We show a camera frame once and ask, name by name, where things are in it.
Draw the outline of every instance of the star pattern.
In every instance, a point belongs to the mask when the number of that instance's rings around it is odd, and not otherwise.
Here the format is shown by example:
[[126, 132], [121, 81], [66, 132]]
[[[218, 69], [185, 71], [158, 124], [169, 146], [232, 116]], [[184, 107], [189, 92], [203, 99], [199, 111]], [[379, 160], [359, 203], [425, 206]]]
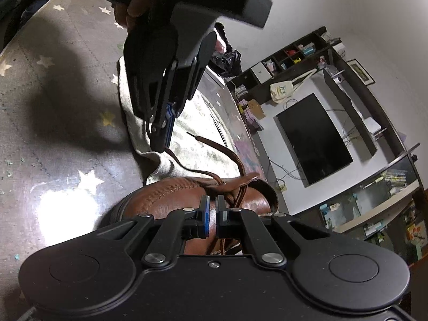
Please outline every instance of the star pattern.
[[79, 177], [81, 180], [79, 182], [78, 188], [85, 189], [89, 191], [89, 193], [91, 193], [92, 195], [96, 195], [97, 186], [99, 184], [104, 183], [103, 180], [100, 180], [99, 178], [95, 177], [95, 170], [91, 170], [87, 174], [84, 174], [79, 170]]
[[100, 113], [101, 118], [103, 119], [103, 126], [106, 127], [107, 125], [111, 125], [114, 127], [113, 120], [115, 118], [115, 115], [112, 114], [110, 111], [104, 111]]
[[115, 75], [115, 74], [113, 74], [113, 79], [111, 80], [111, 82], [113, 83], [113, 84], [117, 84], [118, 82], [117, 82], [117, 76]]
[[104, 8], [98, 7], [98, 8], [101, 10], [102, 13], [106, 13], [108, 15], [110, 15], [110, 13], [111, 13], [111, 11], [106, 9], [106, 7], [104, 7]]
[[40, 55], [40, 60], [36, 64], [42, 65], [47, 69], [48, 67], [55, 65], [52, 59], [53, 58], [51, 57], [44, 57], [43, 55]]
[[2, 61], [1, 64], [0, 64], [0, 76], [4, 77], [5, 71], [7, 69], [10, 69], [11, 67], [12, 67], [12, 65], [8, 65], [6, 63], [6, 61]]

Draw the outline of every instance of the human hand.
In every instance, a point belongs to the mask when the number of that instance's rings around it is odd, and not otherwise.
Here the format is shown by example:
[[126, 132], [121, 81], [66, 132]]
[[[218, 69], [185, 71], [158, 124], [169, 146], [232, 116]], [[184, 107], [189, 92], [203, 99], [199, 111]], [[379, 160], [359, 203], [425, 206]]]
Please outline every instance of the human hand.
[[129, 6], [118, 3], [114, 6], [114, 17], [129, 33], [135, 25], [135, 19], [143, 15], [154, 2], [155, 0], [131, 0]]

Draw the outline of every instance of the brown leather shoe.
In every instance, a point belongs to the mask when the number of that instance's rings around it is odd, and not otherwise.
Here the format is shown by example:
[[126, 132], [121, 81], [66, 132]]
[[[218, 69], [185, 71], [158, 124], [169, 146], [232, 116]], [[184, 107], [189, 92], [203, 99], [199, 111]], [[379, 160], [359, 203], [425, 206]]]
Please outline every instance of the brown leather shoe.
[[231, 150], [203, 137], [195, 137], [198, 141], [225, 153], [237, 163], [241, 176], [222, 180], [216, 174], [187, 169], [170, 151], [166, 152], [183, 168], [206, 174], [212, 178], [176, 177], [166, 178], [146, 187], [137, 189], [121, 200], [113, 209], [110, 222], [118, 222], [138, 214], [151, 213], [155, 219], [165, 218], [167, 214], [181, 208], [198, 208], [201, 197], [207, 195], [211, 199], [210, 230], [207, 239], [192, 239], [186, 243], [185, 254], [210, 255], [223, 253], [224, 250], [237, 244], [235, 240], [225, 243], [215, 238], [215, 197], [224, 195], [228, 207], [245, 208], [257, 214], [277, 212], [278, 199], [275, 191], [266, 182], [259, 179], [259, 174], [245, 174], [243, 164]]

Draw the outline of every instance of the television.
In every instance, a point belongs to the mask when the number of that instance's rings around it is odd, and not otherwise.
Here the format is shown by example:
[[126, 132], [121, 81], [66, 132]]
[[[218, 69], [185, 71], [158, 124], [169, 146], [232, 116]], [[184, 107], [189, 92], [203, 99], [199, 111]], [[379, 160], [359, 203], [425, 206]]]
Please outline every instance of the television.
[[313, 184], [352, 163], [352, 157], [341, 135], [315, 94], [281, 112], [277, 119], [308, 184]]

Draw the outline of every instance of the white star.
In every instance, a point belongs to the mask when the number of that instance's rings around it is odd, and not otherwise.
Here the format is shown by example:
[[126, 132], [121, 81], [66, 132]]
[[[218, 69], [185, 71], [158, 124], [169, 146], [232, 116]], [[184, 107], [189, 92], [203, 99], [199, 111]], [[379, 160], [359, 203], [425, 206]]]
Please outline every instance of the white star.
[[4, 77], [4, 72], [11, 67], [12, 65], [6, 64], [6, 61], [2, 61], [0, 64], [0, 76]]
[[95, 170], [92, 170], [87, 174], [84, 174], [79, 170], [79, 177], [81, 180], [79, 182], [78, 188], [85, 189], [93, 195], [97, 194], [97, 186], [104, 183], [103, 180], [95, 177]]
[[110, 15], [110, 13], [111, 13], [111, 11], [106, 9], [106, 7], [104, 7], [104, 8], [98, 7], [98, 8], [101, 10], [102, 13], [106, 13], [108, 15]]
[[43, 55], [40, 55], [40, 60], [36, 64], [42, 65], [47, 69], [48, 67], [55, 65], [52, 59], [53, 58], [51, 57], [44, 57]]

